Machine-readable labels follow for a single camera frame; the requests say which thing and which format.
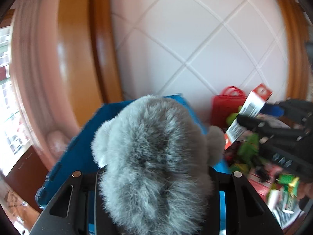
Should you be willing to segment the red white ointment box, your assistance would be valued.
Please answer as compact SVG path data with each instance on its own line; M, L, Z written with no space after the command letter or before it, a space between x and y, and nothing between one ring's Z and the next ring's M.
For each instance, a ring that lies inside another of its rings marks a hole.
M224 134L226 141L224 147L225 150L245 132L245 129L237 122L239 115L255 118L271 95L272 91L264 84L258 85L250 92L250 94L248 94L240 112Z

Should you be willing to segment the grey fluffy plush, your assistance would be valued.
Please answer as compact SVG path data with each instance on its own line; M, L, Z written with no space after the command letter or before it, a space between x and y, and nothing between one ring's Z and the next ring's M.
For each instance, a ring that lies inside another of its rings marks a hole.
M104 209L127 234L196 234L221 161L222 130L207 133L171 98L143 96L101 124L92 155L106 168L99 186Z

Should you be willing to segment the green yellow medicine box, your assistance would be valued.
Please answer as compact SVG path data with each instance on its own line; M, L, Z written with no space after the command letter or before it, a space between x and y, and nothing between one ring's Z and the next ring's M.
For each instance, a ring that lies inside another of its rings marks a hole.
M282 212L293 214L298 197L299 177L292 174L280 174L278 184L281 185L280 204Z

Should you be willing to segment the green frog plush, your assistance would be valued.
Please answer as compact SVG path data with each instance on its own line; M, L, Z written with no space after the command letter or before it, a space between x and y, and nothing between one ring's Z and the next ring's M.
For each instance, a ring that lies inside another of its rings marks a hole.
M224 151L224 158L229 167L246 165L253 167L252 158L258 155L258 134L244 132L232 145Z

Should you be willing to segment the red plastic case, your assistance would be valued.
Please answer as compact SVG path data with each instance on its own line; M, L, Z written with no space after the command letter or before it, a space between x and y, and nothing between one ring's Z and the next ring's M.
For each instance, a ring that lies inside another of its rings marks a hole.
M226 128L227 118L238 112L238 108L244 104L247 95L238 87L229 86L212 99L211 125Z

